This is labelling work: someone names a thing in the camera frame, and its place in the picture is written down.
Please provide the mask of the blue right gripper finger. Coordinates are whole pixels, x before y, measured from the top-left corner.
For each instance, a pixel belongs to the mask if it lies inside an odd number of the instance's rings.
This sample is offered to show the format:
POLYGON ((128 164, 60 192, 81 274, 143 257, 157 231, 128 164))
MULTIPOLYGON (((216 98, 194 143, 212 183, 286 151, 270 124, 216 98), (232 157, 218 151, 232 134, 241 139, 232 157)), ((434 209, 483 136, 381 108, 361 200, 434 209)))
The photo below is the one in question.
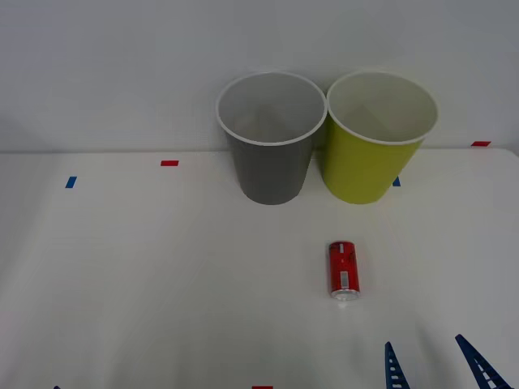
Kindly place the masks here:
POLYGON ((463 335, 458 334, 455 339, 480 389, 512 389, 463 335))
POLYGON ((385 382, 387 389, 410 389, 397 356, 388 341, 384 345, 385 382))

